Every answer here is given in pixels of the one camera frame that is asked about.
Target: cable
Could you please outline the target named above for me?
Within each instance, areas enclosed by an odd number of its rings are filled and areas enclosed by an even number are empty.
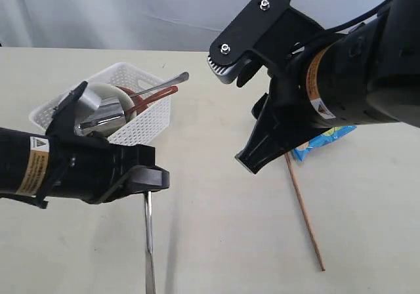
[[[385,5],[387,5],[388,3],[390,3],[392,0],[385,0],[383,1],[381,4],[377,5],[376,7],[374,7],[373,9],[367,11],[366,13],[353,18],[352,20],[348,21],[347,23],[335,26],[333,28],[329,28],[327,30],[323,30],[320,33],[317,33],[316,35],[313,35],[312,37],[308,38],[305,41],[302,41],[300,43],[297,43],[291,50],[291,52],[295,52],[296,50],[299,50],[300,48],[306,46],[307,44],[313,42],[314,40],[320,38],[320,37],[324,37],[327,35],[330,35],[332,33],[337,33],[341,30],[345,30],[346,28],[352,27],[354,25],[356,25],[357,23],[360,23],[364,20],[367,20],[369,17],[377,14],[379,12],[379,10],[384,7]]]

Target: white table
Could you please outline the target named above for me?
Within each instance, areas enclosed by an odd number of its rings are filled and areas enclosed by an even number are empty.
[[[326,272],[320,272],[283,158],[257,176],[234,160],[251,132],[264,72],[243,89],[205,53],[0,49],[0,126],[37,132],[30,110],[126,61],[168,78],[170,128],[153,145],[171,172],[154,194],[158,293],[418,293],[420,129],[359,127],[296,172]],[[142,198],[106,205],[0,200],[0,293],[143,293]]]

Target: white backdrop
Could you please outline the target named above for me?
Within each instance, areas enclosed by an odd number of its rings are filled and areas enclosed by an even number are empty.
[[[249,0],[0,0],[0,42],[19,47],[206,51]],[[292,0],[324,27],[382,0]]]

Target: warning label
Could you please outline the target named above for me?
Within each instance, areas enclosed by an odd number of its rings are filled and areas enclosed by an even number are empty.
[[[47,171],[48,156],[50,152],[49,141],[36,136],[30,137],[30,155],[28,166],[16,194],[33,196],[41,186]]]
[[[330,48],[328,46],[324,50],[320,51],[312,60],[309,65],[308,73],[306,74],[306,91],[308,93],[308,97],[312,107],[319,113],[321,117],[324,119],[334,119],[335,116],[331,113],[323,100],[321,99],[320,92],[318,91],[318,68],[320,67],[320,63],[322,57]]]

